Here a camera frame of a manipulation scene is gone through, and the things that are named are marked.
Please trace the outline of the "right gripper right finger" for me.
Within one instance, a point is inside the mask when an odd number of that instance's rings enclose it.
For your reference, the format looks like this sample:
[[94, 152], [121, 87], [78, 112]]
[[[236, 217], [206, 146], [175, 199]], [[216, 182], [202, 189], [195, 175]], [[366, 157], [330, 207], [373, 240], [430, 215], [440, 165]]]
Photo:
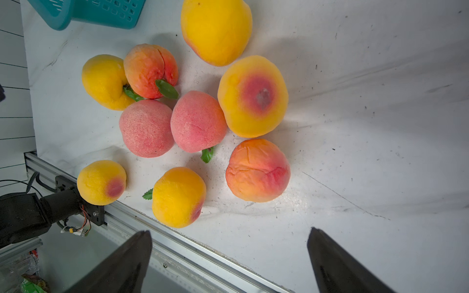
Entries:
[[322, 230], [315, 227], [311, 229], [307, 248], [321, 293], [392, 293], [394, 291]]

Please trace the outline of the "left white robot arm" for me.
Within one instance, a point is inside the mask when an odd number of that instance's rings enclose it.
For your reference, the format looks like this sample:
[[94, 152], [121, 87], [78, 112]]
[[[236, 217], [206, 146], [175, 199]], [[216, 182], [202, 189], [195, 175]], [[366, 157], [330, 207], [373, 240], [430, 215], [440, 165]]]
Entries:
[[1, 196], [1, 248], [45, 234], [52, 224], [81, 212], [81, 205], [71, 189], [42, 198], [35, 193]]

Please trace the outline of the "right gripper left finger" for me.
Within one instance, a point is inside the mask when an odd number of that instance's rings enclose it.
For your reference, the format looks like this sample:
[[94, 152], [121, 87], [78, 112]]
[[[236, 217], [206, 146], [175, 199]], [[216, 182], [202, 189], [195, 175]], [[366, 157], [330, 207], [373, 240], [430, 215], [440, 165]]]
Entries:
[[140, 293], [152, 252], [149, 231], [138, 231], [67, 291]]

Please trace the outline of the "yellow peach red spot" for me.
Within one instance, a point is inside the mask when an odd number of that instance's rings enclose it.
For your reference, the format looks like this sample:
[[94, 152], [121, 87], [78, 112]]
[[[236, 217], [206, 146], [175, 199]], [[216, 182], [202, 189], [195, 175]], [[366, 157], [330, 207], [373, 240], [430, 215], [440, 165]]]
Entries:
[[275, 64], [263, 56], [249, 56], [223, 74], [217, 99], [230, 130], [239, 137], [255, 138], [281, 124], [289, 95]]

